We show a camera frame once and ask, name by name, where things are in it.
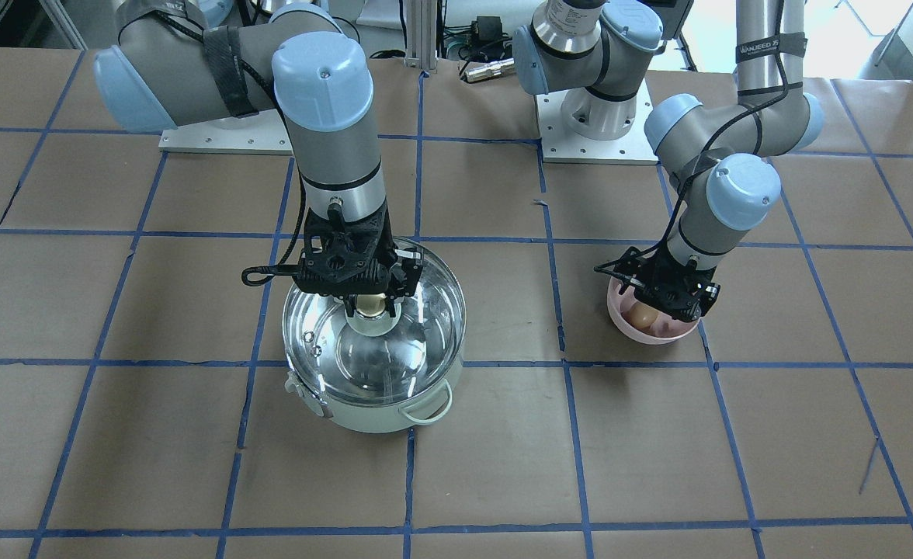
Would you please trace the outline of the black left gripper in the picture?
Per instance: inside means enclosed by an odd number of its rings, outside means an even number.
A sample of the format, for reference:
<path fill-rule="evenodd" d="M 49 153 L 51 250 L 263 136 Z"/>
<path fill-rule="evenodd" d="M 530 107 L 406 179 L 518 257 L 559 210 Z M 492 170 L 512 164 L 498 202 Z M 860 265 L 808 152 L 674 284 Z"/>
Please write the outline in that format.
<path fill-rule="evenodd" d="M 719 284 L 713 282 L 714 270 L 679 264 L 665 247 L 656 248 L 652 255 L 628 248 L 612 262 L 612 276 L 633 287 L 635 300 L 686 323 L 708 314 L 720 293 Z"/>

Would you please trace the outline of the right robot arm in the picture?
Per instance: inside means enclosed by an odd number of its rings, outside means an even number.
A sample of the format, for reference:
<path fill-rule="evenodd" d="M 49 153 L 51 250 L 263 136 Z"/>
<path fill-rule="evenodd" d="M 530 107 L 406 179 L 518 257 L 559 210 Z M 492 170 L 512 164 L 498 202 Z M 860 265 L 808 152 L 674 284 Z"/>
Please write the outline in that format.
<path fill-rule="evenodd" d="M 374 84 L 362 47 L 317 5 L 296 2 L 250 27 L 209 28 L 193 1 L 126 1 L 118 43 L 99 50 L 95 84 L 116 122 L 162 132 L 274 109 L 285 123 L 303 206 L 296 262 L 243 270 L 258 286 L 292 276 L 298 289 L 351 302 L 410 297 L 416 248 L 391 233 Z"/>

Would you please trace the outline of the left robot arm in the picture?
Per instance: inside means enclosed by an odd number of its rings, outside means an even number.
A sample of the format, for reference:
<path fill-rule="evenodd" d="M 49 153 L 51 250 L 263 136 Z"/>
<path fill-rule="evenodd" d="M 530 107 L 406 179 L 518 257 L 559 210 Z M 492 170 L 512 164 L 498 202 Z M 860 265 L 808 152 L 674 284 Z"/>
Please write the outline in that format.
<path fill-rule="evenodd" d="M 596 266 L 620 293 L 692 323 L 715 304 L 727 252 L 779 202 L 782 181 L 766 157 L 805 148 L 824 113 L 802 89 L 804 3 L 736 4 L 737 99 L 709 107 L 691 93 L 662 100 L 644 135 L 677 194 L 662 238 Z M 518 81 L 530 95 L 566 91 L 562 117 L 584 137 L 626 131 L 637 90 L 665 38 L 658 10 L 641 1 L 545 1 L 512 36 Z"/>

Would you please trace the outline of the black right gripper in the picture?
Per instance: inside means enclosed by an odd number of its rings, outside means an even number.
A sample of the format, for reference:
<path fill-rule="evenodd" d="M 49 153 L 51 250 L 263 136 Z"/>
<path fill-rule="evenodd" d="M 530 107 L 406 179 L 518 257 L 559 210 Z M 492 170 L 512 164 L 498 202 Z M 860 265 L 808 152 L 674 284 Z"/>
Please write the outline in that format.
<path fill-rule="evenodd" d="M 418 247 L 397 247 L 387 203 L 354 222 L 345 222 L 342 211 L 333 215 L 305 214 L 305 248 L 294 272 L 297 289 L 333 297 L 413 297 L 424 255 Z"/>

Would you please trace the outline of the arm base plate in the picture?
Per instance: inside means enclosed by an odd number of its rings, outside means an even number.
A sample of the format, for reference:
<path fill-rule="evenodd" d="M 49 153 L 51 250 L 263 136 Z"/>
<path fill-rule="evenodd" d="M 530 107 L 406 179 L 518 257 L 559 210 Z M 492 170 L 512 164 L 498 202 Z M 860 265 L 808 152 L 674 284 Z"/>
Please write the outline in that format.
<path fill-rule="evenodd" d="M 273 109 L 165 130 L 158 147 L 190 155 L 293 155 L 285 124 Z"/>
<path fill-rule="evenodd" d="M 535 100 L 545 162 L 658 163 L 644 133 L 653 107 L 645 82 L 623 102 L 596 98 L 584 88 L 536 95 Z"/>

